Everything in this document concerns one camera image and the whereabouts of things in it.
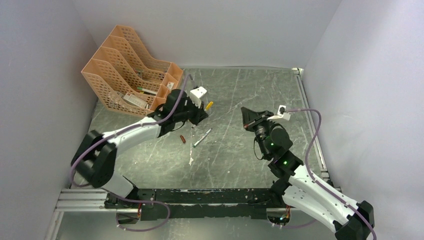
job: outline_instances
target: red object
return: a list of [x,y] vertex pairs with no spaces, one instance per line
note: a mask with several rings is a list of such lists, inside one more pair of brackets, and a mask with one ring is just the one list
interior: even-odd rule
[[181,141],[182,141],[183,144],[186,143],[186,139],[183,137],[183,135],[180,135],[179,138],[181,139]]

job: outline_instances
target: marble surface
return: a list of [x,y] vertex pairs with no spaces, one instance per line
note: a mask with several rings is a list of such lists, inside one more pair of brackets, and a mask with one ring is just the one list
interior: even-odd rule
[[[266,160],[253,152],[254,133],[243,129],[241,107],[275,112],[279,105],[302,108],[302,97],[291,69],[187,68],[197,85],[208,90],[214,105],[209,118],[192,128],[181,129],[161,138],[143,142],[121,154],[115,170],[139,188],[267,188],[276,177]],[[140,119],[104,109],[101,102],[93,113],[90,130],[112,131]],[[286,128],[300,159],[311,140],[305,113],[295,113]],[[192,145],[209,129],[211,133],[196,148]],[[186,139],[183,144],[180,135]],[[309,165],[320,172],[316,152],[311,150]]]

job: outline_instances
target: white connector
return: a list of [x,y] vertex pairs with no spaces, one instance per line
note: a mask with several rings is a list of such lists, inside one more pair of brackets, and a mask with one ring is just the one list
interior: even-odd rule
[[277,119],[284,119],[286,121],[290,120],[290,113],[286,112],[287,106],[280,105],[278,107],[277,115],[268,117],[268,120],[277,120]]
[[202,86],[190,91],[190,99],[193,101],[196,107],[201,107],[202,97],[205,96],[207,92],[208,91]]

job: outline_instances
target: gray wall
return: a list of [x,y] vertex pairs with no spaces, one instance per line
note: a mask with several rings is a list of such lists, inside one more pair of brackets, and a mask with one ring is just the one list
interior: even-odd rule
[[93,91],[96,45],[72,1],[0,2],[0,239],[44,239]]
[[73,0],[99,46],[116,24],[184,66],[305,67],[341,0]]
[[304,71],[331,179],[378,239],[424,239],[424,2],[343,0]]

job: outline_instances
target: pen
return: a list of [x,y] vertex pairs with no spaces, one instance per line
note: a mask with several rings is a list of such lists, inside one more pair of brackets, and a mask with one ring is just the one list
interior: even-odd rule
[[199,141],[197,141],[195,144],[193,144],[193,148],[195,148],[197,145],[199,145],[199,143],[201,142],[201,141],[203,141],[203,139],[205,139],[206,138],[206,136],[210,133],[212,131],[212,128],[211,129],[209,129],[208,131],[206,131],[206,133],[203,135],[203,136],[201,136],[201,138],[199,139]]

